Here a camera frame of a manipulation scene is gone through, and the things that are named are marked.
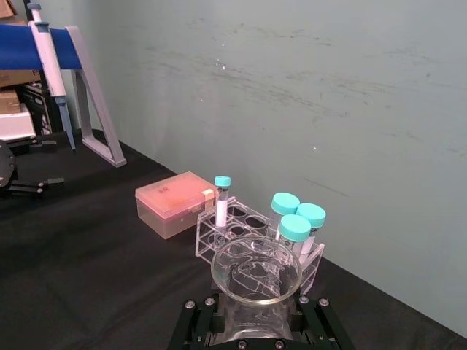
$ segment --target light green wall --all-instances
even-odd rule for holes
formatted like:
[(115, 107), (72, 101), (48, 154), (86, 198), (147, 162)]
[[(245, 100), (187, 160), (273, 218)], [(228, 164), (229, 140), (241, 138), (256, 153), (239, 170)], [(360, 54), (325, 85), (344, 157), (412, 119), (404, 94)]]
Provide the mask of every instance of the light green wall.
[(81, 27), (122, 141), (263, 212), (320, 204), (328, 259), (467, 335), (467, 2), (41, 4)]

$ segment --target beaker rim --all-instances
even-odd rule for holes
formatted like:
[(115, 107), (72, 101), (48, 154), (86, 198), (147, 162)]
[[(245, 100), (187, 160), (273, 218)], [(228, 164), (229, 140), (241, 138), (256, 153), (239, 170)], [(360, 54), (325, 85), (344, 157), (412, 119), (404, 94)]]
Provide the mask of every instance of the beaker rim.
[[(217, 276), (217, 274), (215, 273), (215, 262), (217, 261), (217, 256), (220, 253), (223, 253), (225, 249), (229, 246), (238, 244), (240, 241), (251, 241), (251, 240), (274, 243), (280, 246), (281, 249), (284, 249), (290, 253), (290, 256), (292, 257), (293, 262), (294, 262), (294, 267), (296, 267), (297, 280), (295, 284), (291, 288), (289, 288), (289, 290), (285, 294), (280, 295), (279, 297), (271, 298), (271, 299), (262, 299), (262, 300), (249, 299), (247, 297), (241, 297), (237, 294), (232, 293), (228, 288), (225, 287), (224, 283), (222, 283), (222, 281), (219, 280), (219, 276)], [(216, 285), (219, 287), (219, 289), (222, 290), (228, 297), (234, 299), (235, 301), (238, 301), (239, 303), (242, 303), (248, 306), (260, 306), (261, 307), (261, 306), (269, 306), (269, 305), (273, 305), (276, 303), (281, 303), (282, 301), (290, 298), (293, 295), (293, 293), (295, 293), (296, 290), (300, 287), (301, 279), (302, 279), (302, 269), (301, 269), (301, 263), (300, 263), (299, 258), (284, 244), (281, 244), (278, 241), (273, 241), (267, 237), (248, 236), (248, 237), (235, 238), (229, 241), (228, 243), (224, 244), (223, 246), (221, 246), (219, 250), (215, 252), (215, 255), (212, 258), (212, 262), (211, 262), (211, 276), (214, 279), (214, 282), (216, 283)]]

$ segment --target glass beaker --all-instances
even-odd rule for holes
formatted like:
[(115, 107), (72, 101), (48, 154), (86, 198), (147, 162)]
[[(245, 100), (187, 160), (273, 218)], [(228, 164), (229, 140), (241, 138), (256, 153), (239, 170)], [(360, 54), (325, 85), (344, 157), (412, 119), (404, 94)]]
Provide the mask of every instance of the glass beaker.
[(226, 296), (220, 304), (225, 332), (215, 336), (215, 344), (240, 338), (292, 338), (287, 312), (302, 272), (287, 247), (260, 236), (232, 240), (216, 252), (211, 273)]

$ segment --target teal screw cap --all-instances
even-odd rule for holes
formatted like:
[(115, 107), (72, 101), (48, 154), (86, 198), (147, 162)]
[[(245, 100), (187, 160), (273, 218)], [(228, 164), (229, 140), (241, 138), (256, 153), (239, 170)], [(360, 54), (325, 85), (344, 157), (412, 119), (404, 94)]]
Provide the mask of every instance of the teal screw cap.
[(312, 228), (321, 228), (326, 219), (326, 211), (312, 203), (302, 203), (297, 208), (297, 215), (306, 218)]
[(279, 224), (280, 235), (292, 242), (305, 242), (311, 229), (307, 219), (294, 214), (284, 215)]
[(39, 4), (33, 4), (33, 3), (29, 3), (29, 4), (28, 4), (28, 8), (29, 8), (29, 9), (38, 9), (39, 11), (42, 9), (42, 8), (41, 8), (41, 5), (39, 5)]
[(214, 185), (217, 187), (230, 187), (231, 178), (228, 176), (216, 176), (214, 178)]
[(271, 208), (278, 214), (295, 214), (300, 200), (291, 193), (279, 192), (274, 195)]

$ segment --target screw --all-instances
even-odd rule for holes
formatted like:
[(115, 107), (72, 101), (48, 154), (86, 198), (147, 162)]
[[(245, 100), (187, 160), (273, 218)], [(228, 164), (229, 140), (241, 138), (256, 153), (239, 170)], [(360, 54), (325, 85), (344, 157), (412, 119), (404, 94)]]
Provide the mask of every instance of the screw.
[(214, 299), (212, 297), (207, 297), (204, 303), (208, 306), (214, 305)]
[(236, 346), (240, 350), (245, 350), (248, 347), (248, 343), (246, 341), (239, 341)]
[(274, 345), (276, 346), (277, 350), (282, 350), (283, 348), (285, 348), (285, 344), (283, 341), (276, 341)]
[(307, 304), (309, 302), (309, 298), (306, 295), (300, 295), (298, 301), (300, 304)]
[(318, 304), (320, 304), (320, 306), (329, 306), (329, 300), (326, 299), (325, 297), (322, 297), (321, 299), (318, 300)]
[(195, 306), (196, 306), (196, 303), (194, 302), (194, 300), (189, 300), (185, 303), (186, 308), (194, 308)]

